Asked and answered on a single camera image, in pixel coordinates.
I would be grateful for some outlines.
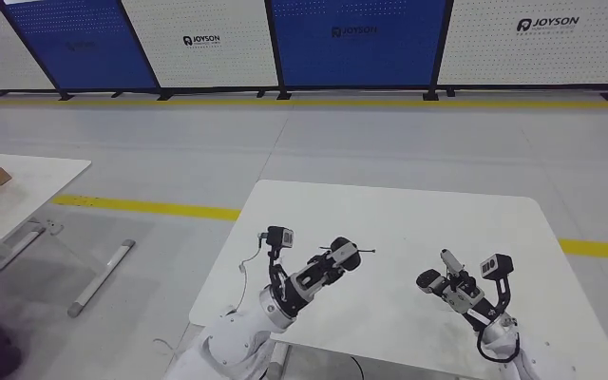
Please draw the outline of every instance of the black cable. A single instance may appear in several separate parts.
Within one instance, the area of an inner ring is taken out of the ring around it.
[[[515,340],[515,350],[513,351],[513,354],[511,356],[507,357],[506,359],[495,359],[493,357],[489,357],[482,351],[482,337],[484,336],[484,331],[485,329],[479,331],[479,334],[477,335],[477,351],[483,359],[494,363],[510,363],[513,361],[513,359],[517,357],[517,355],[520,354],[520,334],[517,333],[517,339]]]
[[[354,360],[354,364],[357,365],[359,371],[361,372],[361,380],[365,380],[365,374],[363,374],[363,369],[361,368],[361,365],[359,365],[359,362],[357,362],[357,359],[355,359],[353,356],[351,356],[351,359]]]

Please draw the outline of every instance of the yellow floor line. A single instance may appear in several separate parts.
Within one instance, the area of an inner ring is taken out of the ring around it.
[[[138,213],[174,215],[179,217],[220,219],[235,221],[240,210],[229,208],[193,206],[187,204],[157,203],[141,200],[94,198],[74,195],[61,195],[52,200],[55,204],[66,206],[94,207],[110,210],[134,211]]]
[[[1,100],[0,105],[56,105],[56,106],[124,106],[124,105],[153,105],[153,106],[178,106],[178,105],[263,105],[263,106],[364,106],[364,107],[434,107],[434,108],[584,108],[584,109],[606,109],[608,102],[597,100],[596,102],[552,102],[552,101],[439,101],[424,102],[412,100],[311,100],[293,99],[288,101],[277,101],[275,99],[190,99],[169,100],[157,102],[153,100],[71,100],[59,102],[56,100]]]
[[[606,242],[561,238],[560,245],[568,255],[608,257],[608,243]]]
[[[109,199],[64,194],[52,200],[65,206],[93,207],[138,213],[172,215],[178,217],[205,218],[235,221],[240,210],[194,206],[188,204],[158,203],[141,200]],[[608,242],[560,239],[561,249],[568,255],[608,257]]]

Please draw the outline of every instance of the cardboard box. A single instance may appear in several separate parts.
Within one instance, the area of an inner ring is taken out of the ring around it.
[[[3,168],[0,167],[0,186],[10,181],[11,176]]]

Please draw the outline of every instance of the perforated panel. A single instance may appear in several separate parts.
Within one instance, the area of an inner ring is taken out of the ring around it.
[[[7,11],[60,88],[155,87],[117,1],[45,0]]]
[[[0,13],[0,89],[53,89],[53,84]]]
[[[427,86],[444,0],[272,0],[287,86]]]
[[[455,0],[440,85],[608,83],[608,0]]]
[[[277,85],[263,0],[123,3],[161,86]]]

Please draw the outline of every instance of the white cable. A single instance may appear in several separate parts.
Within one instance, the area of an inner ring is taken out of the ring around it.
[[[257,252],[255,255],[247,258],[246,260],[242,260],[240,262],[240,264],[238,265],[238,269],[240,270],[240,272],[245,275],[245,285],[243,286],[243,294],[240,296],[240,301],[238,302],[238,305],[235,308],[235,310],[238,310],[238,308],[240,307],[240,304],[243,302],[243,298],[245,298],[245,292],[247,291],[247,268],[245,268],[245,263],[256,258],[257,255],[259,255],[259,252],[261,251],[261,249],[262,249],[262,247],[259,246],[257,248]]]

